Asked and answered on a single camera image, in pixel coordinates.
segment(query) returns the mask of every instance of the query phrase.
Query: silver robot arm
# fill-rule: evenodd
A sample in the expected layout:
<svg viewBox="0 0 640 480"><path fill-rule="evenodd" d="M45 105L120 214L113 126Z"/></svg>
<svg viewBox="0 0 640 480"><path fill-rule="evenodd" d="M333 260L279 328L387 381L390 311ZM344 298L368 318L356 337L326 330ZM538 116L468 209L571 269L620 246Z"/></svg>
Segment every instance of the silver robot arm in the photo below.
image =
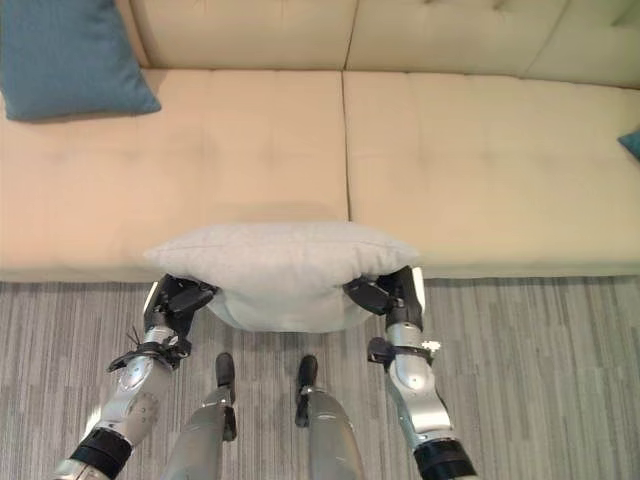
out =
<svg viewBox="0 0 640 480"><path fill-rule="evenodd" d="M361 307L386 317L386 339L369 343L368 359L385 368L407 445L425 480L477 479L436 390L431 369L438 342L423 334L424 280L420 268L405 267L371 282L361 278L345 286Z"/></svg>
<svg viewBox="0 0 640 480"><path fill-rule="evenodd" d="M191 353L187 335L193 314L211 301L210 285L165 275L151 288L144 310L145 335L137 348L114 360L122 369L98 423L52 480L113 480L158 418L160 398L173 370Z"/></svg>

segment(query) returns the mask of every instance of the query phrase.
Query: pillow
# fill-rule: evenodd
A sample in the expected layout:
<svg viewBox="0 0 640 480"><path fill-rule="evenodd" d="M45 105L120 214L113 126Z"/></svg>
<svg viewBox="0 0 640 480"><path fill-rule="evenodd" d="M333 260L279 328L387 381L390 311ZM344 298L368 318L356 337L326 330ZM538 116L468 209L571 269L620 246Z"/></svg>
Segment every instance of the pillow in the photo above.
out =
<svg viewBox="0 0 640 480"><path fill-rule="evenodd" d="M234 327L329 332L371 315L344 294L345 283L393 273L417 252L368 227L326 222L217 225L145 256L171 275L220 287L209 308Z"/></svg>
<svg viewBox="0 0 640 480"><path fill-rule="evenodd" d="M640 160L640 130L620 137L618 141L624 145L634 157Z"/></svg>
<svg viewBox="0 0 640 480"><path fill-rule="evenodd" d="M3 0L7 118L149 113L147 87L113 0Z"/></svg>

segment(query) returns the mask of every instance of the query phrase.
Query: couch back cushion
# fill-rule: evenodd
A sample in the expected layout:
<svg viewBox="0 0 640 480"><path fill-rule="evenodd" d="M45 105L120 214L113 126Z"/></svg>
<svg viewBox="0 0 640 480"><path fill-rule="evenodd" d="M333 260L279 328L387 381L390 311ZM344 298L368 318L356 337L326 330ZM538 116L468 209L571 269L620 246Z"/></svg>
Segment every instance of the couch back cushion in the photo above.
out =
<svg viewBox="0 0 640 480"><path fill-rule="evenodd" d="M635 0L130 0L151 64L640 87Z"/></svg>
<svg viewBox="0 0 640 480"><path fill-rule="evenodd" d="M344 67L357 0L131 0L156 67Z"/></svg>

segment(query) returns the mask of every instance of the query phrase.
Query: couch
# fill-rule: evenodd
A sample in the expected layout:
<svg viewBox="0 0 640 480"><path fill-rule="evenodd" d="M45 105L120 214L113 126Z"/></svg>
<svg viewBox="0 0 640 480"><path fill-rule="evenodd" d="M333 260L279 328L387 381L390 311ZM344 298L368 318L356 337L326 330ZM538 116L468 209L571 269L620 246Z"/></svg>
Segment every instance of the couch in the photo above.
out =
<svg viewBox="0 0 640 480"><path fill-rule="evenodd" d="M0 280L149 281L193 228L315 220L429 277L640 273L640 3L119 7L163 109L0 121Z"/></svg>

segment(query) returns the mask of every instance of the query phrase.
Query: gray carpet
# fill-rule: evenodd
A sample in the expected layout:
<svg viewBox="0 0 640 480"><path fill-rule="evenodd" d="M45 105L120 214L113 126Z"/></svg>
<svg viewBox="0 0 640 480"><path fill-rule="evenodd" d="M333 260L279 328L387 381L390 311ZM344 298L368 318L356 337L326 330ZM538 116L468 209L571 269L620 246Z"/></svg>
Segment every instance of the gray carpet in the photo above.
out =
<svg viewBox="0 0 640 480"><path fill-rule="evenodd" d="M484 479L640 478L640 279L428 281L428 330L444 349L440 390ZM129 349L147 286L0 284L0 478L46 479L74 449ZM181 425L230 351L239 438L223 479L304 479L307 432L293 424L305 353L350 414L368 479L417 479L382 369L368 365L380 322L329 335L253 334L211 314L167 392L153 435L122 479L158 478Z"/></svg>

